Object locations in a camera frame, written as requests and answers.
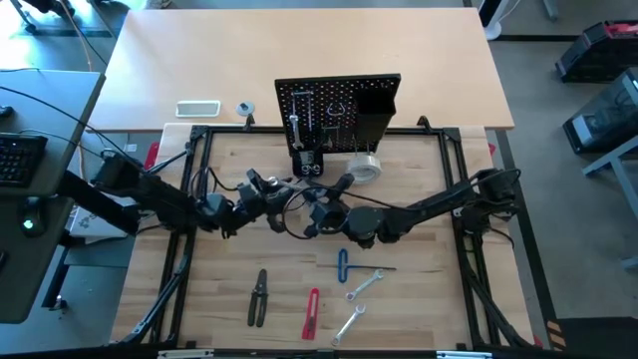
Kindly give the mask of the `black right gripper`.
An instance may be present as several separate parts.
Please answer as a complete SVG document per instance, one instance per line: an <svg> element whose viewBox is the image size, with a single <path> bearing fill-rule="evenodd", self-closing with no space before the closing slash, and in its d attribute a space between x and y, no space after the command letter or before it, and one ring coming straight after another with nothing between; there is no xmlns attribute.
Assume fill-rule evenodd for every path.
<svg viewBox="0 0 638 359"><path fill-rule="evenodd" d="M354 182L351 174L340 176L331 188L331 198L326 202L320 201L329 191L324 186L308 186L300 191L305 204L310 205L311 223L308 225L308 236L319 234L336 234L342 231L350 207L338 199Z"/></svg>

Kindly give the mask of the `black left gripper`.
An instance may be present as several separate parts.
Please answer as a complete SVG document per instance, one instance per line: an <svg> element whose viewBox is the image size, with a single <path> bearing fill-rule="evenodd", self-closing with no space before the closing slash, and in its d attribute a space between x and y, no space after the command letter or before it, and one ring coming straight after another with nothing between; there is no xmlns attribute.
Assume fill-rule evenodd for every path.
<svg viewBox="0 0 638 359"><path fill-rule="evenodd" d="M271 230L277 233L286 232L287 227L283 215L281 213L272 214L272 209L283 208L295 195L296 189L283 186L273 193L270 193L271 190L272 186L268 182L258 186L251 182L241 183L238 186L239 199L232 210L232 223L248 224L266 214L266 220Z"/></svg>

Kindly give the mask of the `white tape roll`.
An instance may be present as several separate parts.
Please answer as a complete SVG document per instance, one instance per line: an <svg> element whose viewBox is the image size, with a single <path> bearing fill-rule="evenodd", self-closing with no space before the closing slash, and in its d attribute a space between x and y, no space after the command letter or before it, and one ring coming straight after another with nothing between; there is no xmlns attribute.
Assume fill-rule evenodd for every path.
<svg viewBox="0 0 638 359"><path fill-rule="evenodd" d="M374 155L355 155L347 163L347 173L356 184L370 183L381 175L381 163Z"/></svg>

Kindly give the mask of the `blue T-handle hex key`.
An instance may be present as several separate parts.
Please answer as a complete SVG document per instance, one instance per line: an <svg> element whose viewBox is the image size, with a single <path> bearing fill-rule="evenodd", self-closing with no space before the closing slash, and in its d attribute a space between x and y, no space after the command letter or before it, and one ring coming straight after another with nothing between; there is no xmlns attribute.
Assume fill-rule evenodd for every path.
<svg viewBox="0 0 638 359"><path fill-rule="evenodd" d="M396 267L392 266L378 266L378 265L366 265L366 264L351 264L349 262L349 252L346 248L341 248L338 253L338 260L336 264L337 280L339 283L346 283L348 281L349 272L354 269L371 269L371 270L389 270L396 271Z"/></svg>

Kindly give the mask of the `black-handled pliers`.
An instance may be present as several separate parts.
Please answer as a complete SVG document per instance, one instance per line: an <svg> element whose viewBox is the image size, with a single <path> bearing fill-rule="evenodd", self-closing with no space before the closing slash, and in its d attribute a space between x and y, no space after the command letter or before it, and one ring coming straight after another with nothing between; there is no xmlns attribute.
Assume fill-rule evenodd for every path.
<svg viewBox="0 0 638 359"><path fill-rule="evenodd" d="M255 286L251 291L247 316L248 326L263 326L267 310L267 300L267 270L262 268L258 272Z"/></svg>

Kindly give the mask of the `red utility knife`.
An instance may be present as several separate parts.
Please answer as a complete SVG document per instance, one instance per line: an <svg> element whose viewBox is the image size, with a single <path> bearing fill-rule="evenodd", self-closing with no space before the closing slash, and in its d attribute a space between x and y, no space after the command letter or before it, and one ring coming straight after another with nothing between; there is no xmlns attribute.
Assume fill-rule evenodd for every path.
<svg viewBox="0 0 638 359"><path fill-rule="evenodd" d="M301 333L301 338L304 340L313 340L315 338L319 307L319 294L320 291L317 287L313 287L309 292L306 318Z"/></svg>

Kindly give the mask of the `small black pegboard shelf bin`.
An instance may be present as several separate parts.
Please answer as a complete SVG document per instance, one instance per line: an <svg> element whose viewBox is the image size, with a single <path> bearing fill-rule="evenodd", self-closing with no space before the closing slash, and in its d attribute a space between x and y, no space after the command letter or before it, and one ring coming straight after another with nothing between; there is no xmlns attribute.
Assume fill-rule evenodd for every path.
<svg viewBox="0 0 638 359"><path fill-rule="evenodd" d="M319 151L300 151L300 152L295 152L292 154L292 170L293 170L293 173L299 178L320 177L320 176L313 175L312 168L315 165L318 165L323 169L322 174L320 175L322 176L324 172L324 161L323 161L323 154ZM309 176L303 175L302 173L303 166L310 167Z"/></svg>

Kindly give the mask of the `tall black pegboard bin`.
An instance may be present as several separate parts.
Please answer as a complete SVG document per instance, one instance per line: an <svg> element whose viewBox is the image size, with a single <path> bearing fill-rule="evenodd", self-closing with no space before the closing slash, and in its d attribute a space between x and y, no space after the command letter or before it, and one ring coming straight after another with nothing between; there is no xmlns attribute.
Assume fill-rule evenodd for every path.
<svg viewBox="0 0 638 359"><path fill-rule="evenodd" d="M396 114L395 94L390 89L363 89L355 94L356 138L378 141Z"/></svg>

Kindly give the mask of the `black perforated pegboard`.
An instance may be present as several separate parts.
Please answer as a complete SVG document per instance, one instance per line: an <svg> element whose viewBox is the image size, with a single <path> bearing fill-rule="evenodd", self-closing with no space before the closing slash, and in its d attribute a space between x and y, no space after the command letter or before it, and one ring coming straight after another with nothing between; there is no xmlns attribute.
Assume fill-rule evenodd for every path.
<svg viewBox="0 0 638 359"><path fill-rule="evenodd" d="M353 75L314 78L289 78L274 81L278 108L284 127L290 154L300 151L319 151L323 154L355 153L356 104L355 94L363 89L390 89L397 96L402 77L399 74ZM312 97L313 130L308 130L306 98L293 99L291 93L298 91L314 92ZM330 117L326 110L331 103L341 102L346 113L340 117ZM289 122L290 115L299 119L300 139L303 149L293 148L293 132ZM328 137L324 127L339 126L339 137ZM377 150L381 139L370 142Z"/></svg>

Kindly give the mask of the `white rectangular tray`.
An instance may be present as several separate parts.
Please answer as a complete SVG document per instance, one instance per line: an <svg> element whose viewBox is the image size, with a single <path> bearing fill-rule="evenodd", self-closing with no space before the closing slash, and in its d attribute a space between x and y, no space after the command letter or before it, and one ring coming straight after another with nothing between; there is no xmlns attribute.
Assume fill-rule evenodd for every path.
<svg viewBox="0 0 638 359"><path fill-rule="evenodd" d="M175 116L177 118L215 118L219 115L221 101L179 101L175 106Z"/></svg>

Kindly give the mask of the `large beige desk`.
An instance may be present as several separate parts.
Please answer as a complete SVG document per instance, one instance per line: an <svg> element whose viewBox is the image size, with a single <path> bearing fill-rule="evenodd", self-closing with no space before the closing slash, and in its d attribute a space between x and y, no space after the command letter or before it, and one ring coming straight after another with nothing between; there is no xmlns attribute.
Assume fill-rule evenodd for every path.
<svg viewBox="0 0 638 359"><path fill-rule="evenodd" d="M102 132L159 131L180 101L218 100L236 123L280 122L283 78L397 73L396 127L514 125L472 8L180 9L130 12L90 118Z"/></svg>

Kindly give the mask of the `black support beam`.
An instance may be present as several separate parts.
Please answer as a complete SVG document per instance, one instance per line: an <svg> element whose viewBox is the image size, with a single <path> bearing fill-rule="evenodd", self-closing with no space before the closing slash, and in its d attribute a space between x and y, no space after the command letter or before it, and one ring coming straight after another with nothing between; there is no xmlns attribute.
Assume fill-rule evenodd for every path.
<svg viewBox="0 0 638 359"><path fill-rule="evenodd" d="M64 172L57 194L71 198L79 207L104 219L126 234L136 234L139 229L140 217L137 214L125 209L72 172Z"/></svg>

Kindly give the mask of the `white round stand base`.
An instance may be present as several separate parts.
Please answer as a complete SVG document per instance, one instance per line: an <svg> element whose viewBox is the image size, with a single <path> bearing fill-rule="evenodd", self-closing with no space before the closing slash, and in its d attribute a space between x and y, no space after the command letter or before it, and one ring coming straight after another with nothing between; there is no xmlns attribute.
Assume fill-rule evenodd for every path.
<svg viewBox="0 0 638 359"><path fill-rule="evenodd" d="M500 22L509 16L521 0L482 0L478 15L488 41L497 39L502 32Z"/></svg>

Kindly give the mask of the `black computer mouse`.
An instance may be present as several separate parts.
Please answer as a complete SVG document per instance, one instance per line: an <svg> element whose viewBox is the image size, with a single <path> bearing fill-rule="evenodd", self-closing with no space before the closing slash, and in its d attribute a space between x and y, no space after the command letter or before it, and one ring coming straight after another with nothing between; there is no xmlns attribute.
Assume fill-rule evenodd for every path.
<svg viewBox="0 0 638 359"><path fill-rule="evenodd" d="M27 237L41 236L46 231L45 201L36 196L28 196L22 203L18 218L20 229Z"/></svg>

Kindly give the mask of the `grey office desk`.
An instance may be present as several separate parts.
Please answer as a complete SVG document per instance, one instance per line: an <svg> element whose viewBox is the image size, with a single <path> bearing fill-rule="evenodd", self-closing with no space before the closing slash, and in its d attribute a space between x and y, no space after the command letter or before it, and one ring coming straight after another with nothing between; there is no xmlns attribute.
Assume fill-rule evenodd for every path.
<svg viewBox="0 0 638 359"><path fill-rule="evenodd" d="M99 97L105 77L100 73L66 71L0 72L0 105L15 114L0 121L0 132L46 132L38 169L26 188L0 187L0 323L18 324L31 311L41 282L62 236L73 201L56 196L75 152L75 143ZM20 211L27 196L44 202L46 232L28 237L21 230Z"/></svg>

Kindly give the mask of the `black computer keyboard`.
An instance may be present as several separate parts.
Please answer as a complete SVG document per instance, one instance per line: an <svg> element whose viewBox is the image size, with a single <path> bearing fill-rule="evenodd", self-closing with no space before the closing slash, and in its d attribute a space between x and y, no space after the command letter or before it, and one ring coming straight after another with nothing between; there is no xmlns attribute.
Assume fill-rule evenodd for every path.
<svg viewBox="0 0 638 359"><path fill-rule="evenodd" d="M0 187L28 187L47 143L42 136L0 133Z"/></svg>

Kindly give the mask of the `yellow black hazard tape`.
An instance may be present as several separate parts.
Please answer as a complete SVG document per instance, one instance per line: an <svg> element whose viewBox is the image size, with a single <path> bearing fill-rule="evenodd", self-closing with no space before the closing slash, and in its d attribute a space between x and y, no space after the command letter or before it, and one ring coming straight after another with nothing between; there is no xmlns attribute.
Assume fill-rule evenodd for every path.
<svg viewBox="0 0 638 359"><path fill-rule="evenodd" d="M551 320L547 320L545 327L551 348L554 351L564 351L566 349L566 341L560 325Z"/></svg>

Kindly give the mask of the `black equipment case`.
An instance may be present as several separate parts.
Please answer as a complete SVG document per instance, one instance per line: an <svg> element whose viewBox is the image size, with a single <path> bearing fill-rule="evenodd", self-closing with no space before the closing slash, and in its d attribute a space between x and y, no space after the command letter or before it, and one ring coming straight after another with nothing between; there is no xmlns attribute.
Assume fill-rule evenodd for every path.
<svg viewBox="0 0 638 359"><path fill-rule="evenodd" d="M562 129L578 155L607 153L638 136L638 67L624 71Z"/></svg>
<svg viewBox="0 0 638 359"><path fill-rule="evenodd" d="M555 63L563 83L609 83L632 67L638 67L638 20L590 26Z"/></svg>

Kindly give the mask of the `black office chair base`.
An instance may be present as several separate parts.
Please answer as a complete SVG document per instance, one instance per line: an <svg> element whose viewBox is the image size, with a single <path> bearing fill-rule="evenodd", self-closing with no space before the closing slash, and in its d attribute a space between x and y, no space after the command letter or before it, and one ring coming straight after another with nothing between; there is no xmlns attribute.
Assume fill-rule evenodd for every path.
<svg viewBox="0 0 638 359"><path fill-rule="evenodd" d="M28 19L25 11L22 10L21 1L29 3L31 7L37 9L41 13L47 13L53 11L59 17L67 17L71 19L75 10L72 8L70 0L9 0L9 2L13 5L18 15L21 17L22 21L25 24L25 31L30 34L35 34L37 32L37 27ZM109 25L107 20L104 17L103 12L99 9L99 5L105 1L109 2L110 0L85 0L89 3L92 8L96 11L98 16L100 17L102 23L107 29L109 33L109 37L116 38L116 34L114 29Z"/></svg>

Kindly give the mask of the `silver metal bracket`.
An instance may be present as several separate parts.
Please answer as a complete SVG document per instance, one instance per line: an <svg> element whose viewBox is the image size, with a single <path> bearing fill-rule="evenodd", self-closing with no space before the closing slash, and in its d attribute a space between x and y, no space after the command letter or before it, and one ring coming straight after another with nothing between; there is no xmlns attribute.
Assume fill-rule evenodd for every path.
<svg viewBox="0 0 638 359"><path fill-rule="evenodd" d="M493 359L489 352L476 351L437 351L437 359Z"/></svg>
<svg viewBox="0 0 638 359"><path fill-rule="evenodd" d="M213 349L175 349L159 351L157 359L209 359L214 357Z"/></svg>

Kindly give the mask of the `grey table frame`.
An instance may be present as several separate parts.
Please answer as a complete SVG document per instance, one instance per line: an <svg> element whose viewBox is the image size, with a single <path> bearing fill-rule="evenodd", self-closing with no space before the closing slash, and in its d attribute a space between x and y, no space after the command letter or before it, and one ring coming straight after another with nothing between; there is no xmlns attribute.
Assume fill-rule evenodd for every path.
<svg viewBox="0 0 638 359"><path fill-rule="evenodd" d="M632 180L630 178L623 161L624 158L633 153L638 154L638 135L584 167L582 174L590 177L603 170L611 169L634 216L638 220L638 179Z"/></svg>

